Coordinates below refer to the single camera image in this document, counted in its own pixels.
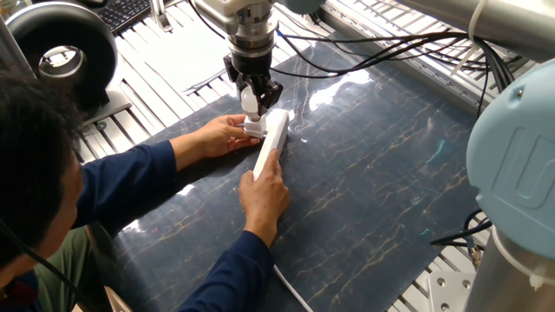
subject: blue work surface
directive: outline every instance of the blue work surface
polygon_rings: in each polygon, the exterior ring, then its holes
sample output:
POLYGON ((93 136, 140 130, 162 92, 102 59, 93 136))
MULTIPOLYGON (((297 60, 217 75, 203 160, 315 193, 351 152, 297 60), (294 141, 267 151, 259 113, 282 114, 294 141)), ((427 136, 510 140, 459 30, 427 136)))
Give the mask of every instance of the blue work surface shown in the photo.
MULTIPOLYGON (((328 68, 354 61, 318 44, 306 55, 328 68)), ((318 73, 294 57, 279 66, 318 73)), ((273 74, 275 107, 290 110, 281 155, 291 207, 271 251, 315 311, 384 311, 437 256, 432 237, 458 230, 476 208, 465 157, 472 117, 387 64, 334 79, 273 74)), ((222 114, 226 96, 153 136, 190 133, 222 114)), ((238 237, 241 175, 259 147, 194 166, 193 182, 115 239, 122 291, 135 312, 172 311, 204 281, 238 237)), ((302 311, 278 279, 260 311, 302 311)))

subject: navy blue sleeve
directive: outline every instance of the navy blue sleeve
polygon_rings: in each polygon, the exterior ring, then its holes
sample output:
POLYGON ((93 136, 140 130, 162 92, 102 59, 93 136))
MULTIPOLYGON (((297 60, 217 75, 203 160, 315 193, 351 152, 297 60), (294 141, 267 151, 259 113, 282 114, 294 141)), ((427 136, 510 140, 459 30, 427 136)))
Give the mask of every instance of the navy blue sleeve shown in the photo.
POLYGON ((264 242, 243 231, 214 264, 205 282, 183 302, 179 312, 253 311, 273 265, 264 242))
POLYGON ((177 183, 169 141, 135 146, 82 167, 83 191, 74 227, 89 224, 121 207, 133 207, 177 183))

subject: keyboard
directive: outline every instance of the keyboard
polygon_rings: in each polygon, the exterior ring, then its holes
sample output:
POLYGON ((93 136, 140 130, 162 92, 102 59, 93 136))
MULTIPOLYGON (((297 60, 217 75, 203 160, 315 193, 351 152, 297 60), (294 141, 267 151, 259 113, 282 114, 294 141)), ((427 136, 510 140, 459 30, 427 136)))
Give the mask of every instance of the keyboard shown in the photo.
POLYGON ((150 11, 148 0, 116 0, 97 12, 102 21, 117 35, 142 20, 150 11))

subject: man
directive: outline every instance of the man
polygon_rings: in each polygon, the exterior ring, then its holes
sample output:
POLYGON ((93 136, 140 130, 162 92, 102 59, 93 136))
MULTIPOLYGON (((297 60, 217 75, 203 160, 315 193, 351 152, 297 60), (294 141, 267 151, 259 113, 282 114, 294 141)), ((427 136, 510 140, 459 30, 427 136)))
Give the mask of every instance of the man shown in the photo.
MULTIPOLYGON (((236 127, 243 115, 222 116, 194 133, 80 166, 75 104, 44 83, 0 77, 0 221, 99 302, 101 284, 83 226, 167 190, 179 170, 202 158, 258 139, 236 127)), ((243 175, 239 194, 245 230, 180 311, 254 309, 271 273, 268 248, 278 218, 290 202, 277 151, 259 179, 253 181, 251 171, 243 175)), ((71 311, 75 303, 69 288, 0 231, 0 311, 71 311)))

